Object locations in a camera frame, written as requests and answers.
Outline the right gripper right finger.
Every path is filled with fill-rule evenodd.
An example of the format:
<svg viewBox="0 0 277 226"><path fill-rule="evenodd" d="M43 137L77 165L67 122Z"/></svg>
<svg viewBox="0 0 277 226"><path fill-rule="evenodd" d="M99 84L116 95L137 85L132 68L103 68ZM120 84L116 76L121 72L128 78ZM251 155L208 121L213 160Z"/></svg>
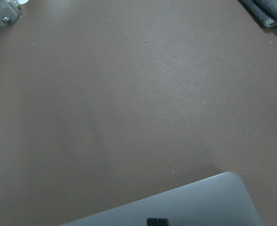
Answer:
<svg viewBox="0 0 277 226"><path fill-rule="evenodd" d="M158 226L169 226L169 220L166 218L159 218L157 220Z"/></svg>

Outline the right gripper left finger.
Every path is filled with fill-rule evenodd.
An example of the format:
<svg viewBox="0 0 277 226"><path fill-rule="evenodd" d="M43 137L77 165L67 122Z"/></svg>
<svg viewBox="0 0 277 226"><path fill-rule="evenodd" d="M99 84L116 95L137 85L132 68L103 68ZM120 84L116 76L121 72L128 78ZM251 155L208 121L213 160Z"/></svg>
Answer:
<svg viewBox="0 0 277 226"><path fill-rule="evenodd" d="M158 226L158 219L157 218L148 218L147 226Z"/></svg>

